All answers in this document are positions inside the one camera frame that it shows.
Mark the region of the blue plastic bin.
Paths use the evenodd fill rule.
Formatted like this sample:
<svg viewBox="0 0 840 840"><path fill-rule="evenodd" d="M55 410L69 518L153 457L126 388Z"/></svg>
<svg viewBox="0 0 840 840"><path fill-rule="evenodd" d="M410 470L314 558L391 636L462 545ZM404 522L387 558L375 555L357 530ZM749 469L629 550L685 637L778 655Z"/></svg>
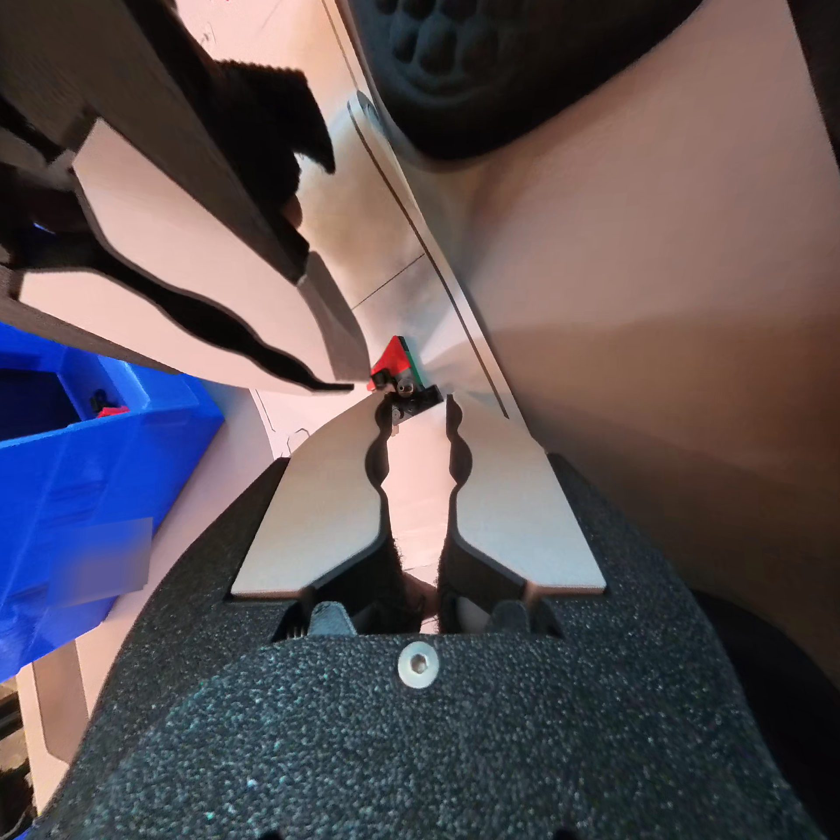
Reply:
<svg viewBox="0 0 840 840"><path fill-rule="evenodd" d="M99 625L222 426L202 383L1 327L1 677ZM97 419L104 406L130 411Z"/></svg>

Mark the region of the black flat panel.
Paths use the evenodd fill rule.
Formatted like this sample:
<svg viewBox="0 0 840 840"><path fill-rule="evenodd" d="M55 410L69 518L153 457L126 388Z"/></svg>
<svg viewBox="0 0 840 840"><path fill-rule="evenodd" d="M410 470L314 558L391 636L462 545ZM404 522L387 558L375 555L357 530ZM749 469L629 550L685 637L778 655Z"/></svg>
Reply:
<svg viewBox="0 0 840 840"><path fill-rule="evenodd" d="M789 1L812 86L839 162L839 1Z"/></svg>

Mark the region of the black dimpled rounded object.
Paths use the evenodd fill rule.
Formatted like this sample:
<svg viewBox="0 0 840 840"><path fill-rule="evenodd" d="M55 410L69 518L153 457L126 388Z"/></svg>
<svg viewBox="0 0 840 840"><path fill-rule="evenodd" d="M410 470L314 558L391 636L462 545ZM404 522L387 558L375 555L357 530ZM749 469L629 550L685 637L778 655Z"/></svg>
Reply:
<svg viewBox="0 0 840 840"><path fill-rule="evenodd" d="M666 39L698 1L352 1L396 127L458 161L538 127Z"/></svg>

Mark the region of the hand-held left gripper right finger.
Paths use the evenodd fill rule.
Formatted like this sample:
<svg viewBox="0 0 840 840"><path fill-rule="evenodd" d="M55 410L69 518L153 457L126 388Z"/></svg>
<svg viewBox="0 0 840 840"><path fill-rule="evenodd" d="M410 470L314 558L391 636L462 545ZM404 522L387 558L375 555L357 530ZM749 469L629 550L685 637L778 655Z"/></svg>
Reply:
<svg viewBox="0 0 840 840"><path fill-rule="evenodd" d="M515 601L603 595L606 579L543 447L466 392L447 396L448 503L442 596L485 613Z"/></svg>

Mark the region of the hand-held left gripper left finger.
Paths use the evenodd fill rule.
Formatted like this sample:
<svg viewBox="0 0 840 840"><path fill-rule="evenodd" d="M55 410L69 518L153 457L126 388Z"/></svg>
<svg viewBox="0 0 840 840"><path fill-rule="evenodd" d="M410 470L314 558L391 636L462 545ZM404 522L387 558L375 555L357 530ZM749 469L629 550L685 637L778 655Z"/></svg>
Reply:
<svg viewBox="0 0 840 840"><path fill-rule="evenodd" d="M353 616L403 609L403 573L382 485L392 401L368 396L294 451L230 591L235 599L311 595Z"/></svg>

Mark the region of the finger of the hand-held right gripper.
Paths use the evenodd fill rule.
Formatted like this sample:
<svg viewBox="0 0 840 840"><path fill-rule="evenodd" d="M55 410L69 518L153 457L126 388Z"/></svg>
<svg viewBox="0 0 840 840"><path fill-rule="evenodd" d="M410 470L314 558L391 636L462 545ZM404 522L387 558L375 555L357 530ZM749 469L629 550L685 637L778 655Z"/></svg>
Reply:
<svg viewBox="0 0 840 840"><path fill-rule="evenodd" d="M209 291L209 274L219 270L224 279L233 279L243 277L247 266L271 268L269 263L102 120L82 145L73 172L106 244L115 247L118 257L149 273L162 291L212 304L245 325L211 302L217 294ZM299 284L282 277L314 316L334 377L366 382L371 372L366 341L320 256L310 253Z"/></svg>
<svg viewBox="0 0 840 840"><path fill-rule="evenodd" d="M356 389L356 384L334 377L314 316L276 271L247 266L243 277L224 279L212 270L209 279L209 291L217 294L211 302L243 320L262 343L302 362L329 389L284 381L243 353L213 346L176 325L138 292L90 270L29 271L15 280L15 291L17 302L38 314L208 382L294 396Z"/></svg>

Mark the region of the small black red brick assembly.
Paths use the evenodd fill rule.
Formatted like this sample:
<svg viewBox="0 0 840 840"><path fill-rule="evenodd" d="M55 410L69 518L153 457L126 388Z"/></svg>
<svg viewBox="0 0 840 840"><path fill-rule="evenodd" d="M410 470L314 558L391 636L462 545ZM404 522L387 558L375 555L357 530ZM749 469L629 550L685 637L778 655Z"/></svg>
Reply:
<svg viewBox="0 0 840 840"><path fill-rule="evenodd" d="M407 341L399 335L390 339L382 356L372 367L367 391L393 394L392 436L398 434L402 423L444 400L437 385L424 383Z"/></svg>

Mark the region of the white instruction booklet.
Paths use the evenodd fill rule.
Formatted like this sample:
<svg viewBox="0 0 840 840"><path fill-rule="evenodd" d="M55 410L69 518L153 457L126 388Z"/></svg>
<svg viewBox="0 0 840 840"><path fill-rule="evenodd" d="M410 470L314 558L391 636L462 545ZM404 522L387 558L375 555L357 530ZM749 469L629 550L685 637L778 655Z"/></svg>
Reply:
<svg viewBox="0 0 840 840"><path fill-rule="evenodd" d="M396 175L380 129L357 99L373 96L338 2L178 2L190 31L218 59L300 69L328 121L338 170L301 160L302 233L330 269L378 357L394 333L418 354L423 372L448 389L491 394L501 370L420 211ZM70 765L48 750L45 732L78 749L107 674L156 587L201 533L275 459L362 399L289 395L205 381L225 423L186 482L151 545L149 580L121 595L108 617L69 646L17 674L24 735L41 814Z"/></svg>

